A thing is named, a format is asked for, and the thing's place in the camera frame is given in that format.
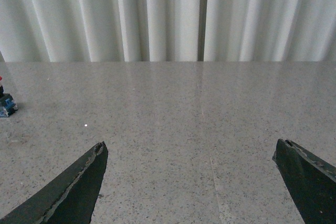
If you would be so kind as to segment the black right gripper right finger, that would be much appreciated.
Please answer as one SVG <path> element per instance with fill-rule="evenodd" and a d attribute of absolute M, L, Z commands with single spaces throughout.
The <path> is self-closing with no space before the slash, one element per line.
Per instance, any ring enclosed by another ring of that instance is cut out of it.
<path fill-rule="evenodd" d="M 335 223 L 335 167 L 291 140 L 272 157 L 305 223 Z"/>

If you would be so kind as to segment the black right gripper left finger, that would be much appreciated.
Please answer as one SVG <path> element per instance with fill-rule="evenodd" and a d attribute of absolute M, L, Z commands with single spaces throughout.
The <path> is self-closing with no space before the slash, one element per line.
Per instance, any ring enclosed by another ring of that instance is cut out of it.
<path fill-rule="evenodd" d="M 91 223 L 107 160 L 105 142 L 97 143 L 1 223 Z"/>

